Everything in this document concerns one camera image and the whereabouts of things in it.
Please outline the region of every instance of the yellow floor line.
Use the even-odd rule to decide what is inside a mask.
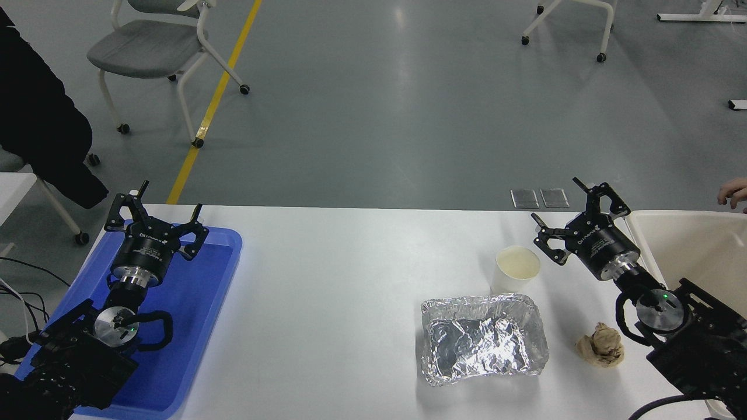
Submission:
[[[228,65],[231,68],[234,67],[238,60],[238,56],[241,54],[241,50],[244,47],[247,36],[249,35],[249,30],[252,28],[252,24],[254,23],[254,18],[257,16],[260,4],[262,4],[262,0],[254,1],[254,5],[252,6],[252,10],[249,12],[247,21],[241,29],[241,33],[238,36],[238,40],[236,41],[236,45],[234,46],[233,52],[228,61]],[[208,129],[210,128],[210,123],[213,121],[213,116],[215,115],[215,111],[218,109],[220,98],[223,97],[223,92],[226,90],[226,85],[228,84],[230,77],[231,76],[227,72],[223,72],[223,76],[218,82],[218,87],[215,89],[215,93],[213,93],[213,99],[210,101],[208,110],[205,112],[205,116],[202,118],[202,123],[199,125],[199,130],[197,131],[198,138],[205,140],[205,136],[208,134]],[[189,174],[192,171],[192,166],[194,165],[195,160],[197,160],[198,152],[199,149],[196,147],[190,147],[187,157],[182,164],[182,168],[179,171],[179,175],[176,177],[174,186],[171,187],[171,192],[169,193],[169,197],[166,199],[166,204],[176,204],[179,201],[179,196],[182,195],[182,190],[184,190],[187,178],[189,178]]]

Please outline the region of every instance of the caster wheel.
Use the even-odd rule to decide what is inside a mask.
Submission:
[[[88,153],[88,156],[86,156],[86,162],[91,166],[99,166],[101,164],[101,159],[93,153]]]
[[[85,245],[88,243],[88,234],[86,232],[79,232],[75,236],[75,243],[78,245]]]

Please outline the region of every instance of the white table leg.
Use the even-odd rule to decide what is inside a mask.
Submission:
[[[707,0],[703,3],[698,14],[666,14],[659,13],[656,18],[660,22],[747,22],[747,16],[726,15],[719,12],[722,0]]]
[[[747,109],[747,99],[730,99],[729,108],[734,109],[735,111]]]

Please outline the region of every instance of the black coat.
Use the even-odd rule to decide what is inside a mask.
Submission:
[[[65,197],[90,209],[109,191],[84,164],[92,142],[88,119],[12,26],[0,7],[0,145]]]

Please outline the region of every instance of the paper cup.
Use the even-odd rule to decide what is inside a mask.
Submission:
[[[514,245],[495,256],[492,294],[516,293],[539,274],[539,258],[525,247]]]

